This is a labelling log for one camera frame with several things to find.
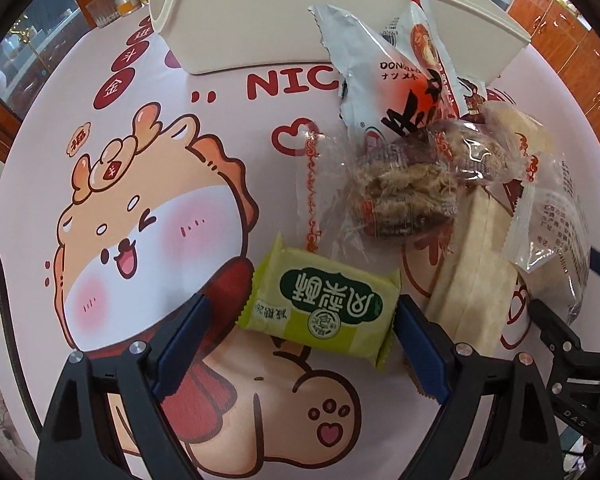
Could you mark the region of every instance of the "metal screw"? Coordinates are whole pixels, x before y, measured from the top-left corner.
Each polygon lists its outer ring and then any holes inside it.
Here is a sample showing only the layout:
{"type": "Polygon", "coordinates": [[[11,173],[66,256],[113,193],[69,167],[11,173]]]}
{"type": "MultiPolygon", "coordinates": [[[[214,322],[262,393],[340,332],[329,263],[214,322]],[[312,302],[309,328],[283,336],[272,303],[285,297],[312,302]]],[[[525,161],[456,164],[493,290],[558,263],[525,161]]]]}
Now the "metal screw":
{"type": "Polygon", "coordinates": [[[530,366],[534,363],[534,359],[526,352],[520,352],[518,359],[520,359],[520,362],[525,366],[530,366]]]}
{"type": "Polygon", "coordinates": [[[474,353],[474,349],[471,348],[471,345],[468,345],[467,343],[458,343],[456,345],[456,352],[458,352],[459,355],[467,357],[474,353]]]}
{"type": "Polygon", "coordinates": [[[82,361],[82,358],[84,357],[84,354],[82,352],[80,352],[79,350],[76,350],[75,352],[71,352],[69,354],[69,362],[71,364],[76,364],[79,363],[80,361],[82,361]]]}
{"type": "Polygon", "coordinates": [[[146,343],[144,341],[134,341],[129,345],[129,351],[132,354],[141,354],[146,350],[146,343]]]}

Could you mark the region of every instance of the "pink cheek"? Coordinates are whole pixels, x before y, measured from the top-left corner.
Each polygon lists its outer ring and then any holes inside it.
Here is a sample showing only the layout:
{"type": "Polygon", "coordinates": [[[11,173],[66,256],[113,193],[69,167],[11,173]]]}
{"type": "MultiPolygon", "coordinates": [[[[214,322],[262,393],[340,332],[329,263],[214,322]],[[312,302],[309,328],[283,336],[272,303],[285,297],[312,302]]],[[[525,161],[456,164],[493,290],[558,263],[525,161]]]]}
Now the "pink cheek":
{"type": "Polygon", "coordinates": [[[81,280],[74,309],[78,328],[84,332],[93,333],[104,327],[109,311],[107,291],[102,280],[90,276],[81,280]]]}
{"type": "Polygon", "coordinates": [[[221,215],[210,199],[185,202],[174,208],[162,226],[165,256],[185,262],[197,254],[207,254],[222,236],[221,215]]]}

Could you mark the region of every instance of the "red and white snack bag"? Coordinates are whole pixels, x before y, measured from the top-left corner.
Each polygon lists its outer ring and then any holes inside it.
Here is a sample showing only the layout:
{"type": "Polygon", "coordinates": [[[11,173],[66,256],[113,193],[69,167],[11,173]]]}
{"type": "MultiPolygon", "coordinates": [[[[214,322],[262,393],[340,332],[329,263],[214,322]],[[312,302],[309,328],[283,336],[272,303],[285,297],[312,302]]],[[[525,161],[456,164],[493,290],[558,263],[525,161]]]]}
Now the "red and white snack bag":
{"type": "Polygon", "coordinates": [[[467,75],[458,74],[461,95],[456,94],[456,102],[463,102],[466,105],[468,113],[461,116],[461,119],[482,122],[480,107],[487,101],[487,87],[484,81],[477,80],[467,75]]]}
{"type": "Polygon", "coordinates": [[[440,65],[439,51],[446,55],[446,50],[442,43],[433,46],[437,35],[432,40],[416,1],[396,22],[395,46],[346,10],[327,4],[310,10],[331,62],[344,78],[340,111],[357,150],[366,152],[433,121],[457,117],[443,82],[444,73],[454,81],[451,87],[456,85],[456,73],[450,61],[440,65]]]}
{"type": "Polygon", "coordinates": [[[436,23],[432,18],[429,0],[412,0],[409,7],[395,18],[382,32],[382,37],[409,59],[415,59],[418,68],[426,73],[435,70],[440,73],[450,110],[441,119],[458,119],[477,113],[477,106],[470,108],[465,100],[467,91],[486,95],[484,83],[464,79],[462,84],[456,74],[444,43],[440,40],[436,23]]]}

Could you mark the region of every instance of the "pink heart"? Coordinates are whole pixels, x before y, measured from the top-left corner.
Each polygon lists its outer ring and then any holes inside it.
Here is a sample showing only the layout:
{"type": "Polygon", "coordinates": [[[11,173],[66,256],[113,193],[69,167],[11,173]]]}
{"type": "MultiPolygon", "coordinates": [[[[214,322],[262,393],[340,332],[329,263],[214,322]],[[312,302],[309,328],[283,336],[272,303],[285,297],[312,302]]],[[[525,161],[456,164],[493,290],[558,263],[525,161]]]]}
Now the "pink heart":
{"type": "Polygon", "coordinates": [[[339,443],[342,438],[342,426],[337,422],[335,424],[328,424],[323,422],[318,426],[317,434],[320,444],[326,447],[333,447],[339,443]]]}

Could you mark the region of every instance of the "blue gripper pad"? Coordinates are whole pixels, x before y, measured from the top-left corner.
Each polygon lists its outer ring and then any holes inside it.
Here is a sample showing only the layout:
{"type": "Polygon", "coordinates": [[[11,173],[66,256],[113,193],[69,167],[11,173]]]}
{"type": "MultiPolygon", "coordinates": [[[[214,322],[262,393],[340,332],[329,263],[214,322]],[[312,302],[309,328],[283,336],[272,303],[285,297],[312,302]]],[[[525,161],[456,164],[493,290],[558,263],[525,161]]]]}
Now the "blue gripper pad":
{"type": "Polygon", "coordinates": [[[444,405],[451,394],[447,381],[447,367],[426,333],[425,324],[428,323],[411,298],[400,297],[395,312],[395,335],[398,336],[424,394],[444,405]]]}
{"type": "Polygon", "coordinates": [[[178,390],[210,325],[211,302],[202,294],[194,294],[181,307],[180,314],[163,324],[152,338],[152,350],[164,345],[155,366],[155,382],[152,387],[152,394],[158,402],[178,390]],[[173,335],[167,342],[160,341],[164,334],[170,333],[173,335]]]}

